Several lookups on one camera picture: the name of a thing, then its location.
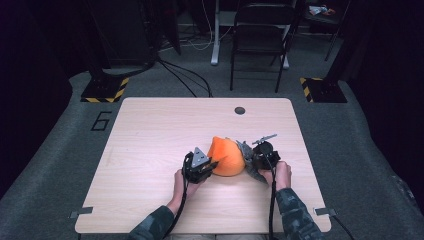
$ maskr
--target gray carpet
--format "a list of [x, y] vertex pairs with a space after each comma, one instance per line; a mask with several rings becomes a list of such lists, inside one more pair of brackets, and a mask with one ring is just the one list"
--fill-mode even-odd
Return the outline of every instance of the gray carpet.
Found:
[[[173, 50], [162, 51], [160, 56], [203, 76], [214, 97], [290, 99], [324, 201], [327, 207], [336, 209], [356, 239], [424, 239], [424, 218], [399, 190], [395, 173], [370, 139], [364, 114], [346, 82], [339, 83], [348, 99], [346, 104], [306, 101], [299, 78], [324, 77], [340, 43], [341, 40], [330, 60], [324, 62], [329, 46], [326, 38], [297, 36], [289, 53], [290, 69], [283, 72], [279, 93], [273, 91], [275, 79], [237, 79], [234, 91], [229, 91], [229, 37], [221, 44], [218, 66], [210, 65], [212, 46], [202, 51], [184, 46], [181, 56]], [[68, 108], [1, 199], [0, 239], [77, 239], [76, 219], [68, 219], [68, 215], [83, 204], [122, 103], [122, 99], [117, 103], [80, 102], [89, 80], [88, 73], [70, 79], [74, 94]], [[198, 97], [208, 96], [193, 82], [185, 82]], [[155, 64], [130, 78], [123, 95], [126, 97], [192, 94], [160, 64]], [[101, 111], [111, 112], [103, 115], [111, 119], [106, 131], [90, 131]], [[327, 239], [349, 239], [340, 225], [331, 221]], [[83, 235], [82, 239], [125, 239], [125, 234]]]

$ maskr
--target black device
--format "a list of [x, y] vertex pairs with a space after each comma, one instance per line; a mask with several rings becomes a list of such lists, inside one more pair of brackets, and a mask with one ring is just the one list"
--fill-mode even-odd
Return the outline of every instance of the black device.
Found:
[[277, 166], [278, 161], [281, 159], [280, 155], [278, 155], [278, 151], [274, 151], [274, 147], [271, 143], [265, 141], [275, 136], [276, 134], [263, 137], [253, 142], [253, 144], [258, 144], [258, 146], [253, 148], [252, 157], [252, 163], [256, 169], [271, 170]]
[[194, 153], [185, 156], [182, 172], [188, 182], [200, 183], [211, 176], [217, 165], [218, 162], [211, 163], [211, 159], [196, 147]]

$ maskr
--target yellow black tape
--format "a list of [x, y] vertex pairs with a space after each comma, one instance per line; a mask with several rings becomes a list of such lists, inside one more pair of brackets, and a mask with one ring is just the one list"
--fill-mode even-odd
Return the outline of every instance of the yellow black tape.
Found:
[[114, 97], [111, 98], [98, 98], [98, 97], [92, 97], [92, 98], [81, 98], [81, 102], [91, 102], [91, 103], [112, 103], [112, 102], [118, 102], [119, 99], [121, 99], [122, 95], [124, 94], [125, 87], [127, 86], [129, 79], [125, 78], [122, 80], [121, 85], [119, 86], [118, 91], [116, 92]]
[[300, 83], [302, 84], [303, 93], [305, 94], [306, 100], [308, 102], [314, 102], [314, 99], [311, 95], [311, 91], [309, 90], [309, 87], [306, 84], [307, 80], [322, 81], [322, 78], [300, 78]]

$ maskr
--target wooden table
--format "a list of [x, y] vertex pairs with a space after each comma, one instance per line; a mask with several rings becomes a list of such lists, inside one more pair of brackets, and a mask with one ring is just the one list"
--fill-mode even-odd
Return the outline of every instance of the wooden table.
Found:
[[[243, 115], [236, 107], [245, 108]], [[291, 102], [283, 98], [127, 98], [123, 101], [83, 207], [78, 233], [127, 233], [171, 199], [185, 155], [207, 153], [213, 136], [268, 140], [292, 166], [292, 187], [324, 232], [328, 216]], [[173, 233], [267, 233], [270, 188], [245, 171], [212, 175], [187, 201]], [[274, 231], [282, 232], [277, 206]]]

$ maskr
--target black chair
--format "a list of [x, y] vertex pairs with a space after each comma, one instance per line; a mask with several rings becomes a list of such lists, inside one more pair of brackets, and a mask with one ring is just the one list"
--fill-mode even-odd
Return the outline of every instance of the black chair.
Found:
[[[325, 15], [322, 13], [312, 15], [309, 12], [309, 6], [322, 6], [326, 5], [328, 9], [335, 11], [334, 14]], [[321, 27], [327, 32], [331, 33], [330, 48], [325, 56], [325, 61], [328, 60], [331, 51], [333, 50], [336, 38], [339, 35], [340, 29], [343, 25], [346, 14], [351, 5], [351, 0], [300, 0], [297, 2], [296, 9], [298, 11], [298, 18], [295, 24], [295, 32], [302, 20], [307, 21], [311, 25]]]
[[277, 86], [278, 92], [287, 41], [292, 31], [283, 37], [278, 26], [294, 23], [296, 14], [293, 7], [285, 4], [252, 3], [241, 7], [234, 19], [233, 49], [231, 52], [231, 83], [233, 90], [234, 60], [236, 54], [269, 55], [280, 60]]

